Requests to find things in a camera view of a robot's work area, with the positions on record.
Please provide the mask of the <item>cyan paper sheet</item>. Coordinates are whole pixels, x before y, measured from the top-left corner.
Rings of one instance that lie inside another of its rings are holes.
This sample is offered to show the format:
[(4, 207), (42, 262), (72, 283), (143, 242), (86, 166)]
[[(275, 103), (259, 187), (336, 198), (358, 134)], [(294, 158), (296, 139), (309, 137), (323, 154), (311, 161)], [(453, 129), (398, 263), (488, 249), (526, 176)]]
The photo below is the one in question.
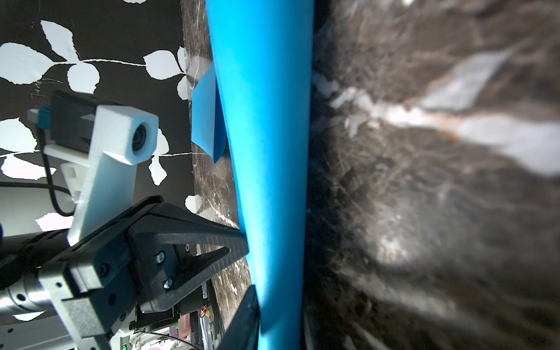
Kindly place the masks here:
[(208, 154), (213, 163), (217, 163), (225, 151), (227, 136), (214, 64), (193, 91), (192, 142)]
[(260, 349), (299, 349), (313, 1), (208, 1)]

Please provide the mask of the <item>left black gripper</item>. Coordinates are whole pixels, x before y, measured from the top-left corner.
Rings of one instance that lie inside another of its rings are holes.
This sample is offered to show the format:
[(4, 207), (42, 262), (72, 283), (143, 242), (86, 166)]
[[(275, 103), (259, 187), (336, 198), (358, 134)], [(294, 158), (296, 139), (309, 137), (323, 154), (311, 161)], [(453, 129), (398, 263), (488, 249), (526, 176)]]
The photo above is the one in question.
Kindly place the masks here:
[(139, 293), (144, 313), (167, 311), (248, 254), (239, 230), (162, 203), (145, 198), (74, 246), (66, 229), (1, 237), (1, 315), (55, 311), (77, 348), (110, 349)]

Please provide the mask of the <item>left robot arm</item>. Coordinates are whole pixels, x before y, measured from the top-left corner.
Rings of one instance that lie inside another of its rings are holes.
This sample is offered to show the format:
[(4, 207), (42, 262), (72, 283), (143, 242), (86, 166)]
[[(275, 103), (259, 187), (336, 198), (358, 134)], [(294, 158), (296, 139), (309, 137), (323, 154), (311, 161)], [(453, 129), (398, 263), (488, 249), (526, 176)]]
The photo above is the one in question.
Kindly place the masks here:
[(1, 240), (3, 349), (110, 349), (205, 305), (204, 285), (249, 252), (246, 236), (160, 196), (145, 198), (76, 245), (67, 230)]

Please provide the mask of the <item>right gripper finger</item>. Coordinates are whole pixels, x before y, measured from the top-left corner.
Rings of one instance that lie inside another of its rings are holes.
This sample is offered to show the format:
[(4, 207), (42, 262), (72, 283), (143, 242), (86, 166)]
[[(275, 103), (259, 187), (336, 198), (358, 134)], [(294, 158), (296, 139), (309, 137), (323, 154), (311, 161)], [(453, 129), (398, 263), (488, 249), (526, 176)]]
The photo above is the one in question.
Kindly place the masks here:
[(257, 350), (260, 306), (255, 285), (251, 285), (232, 319), (218, 350)]

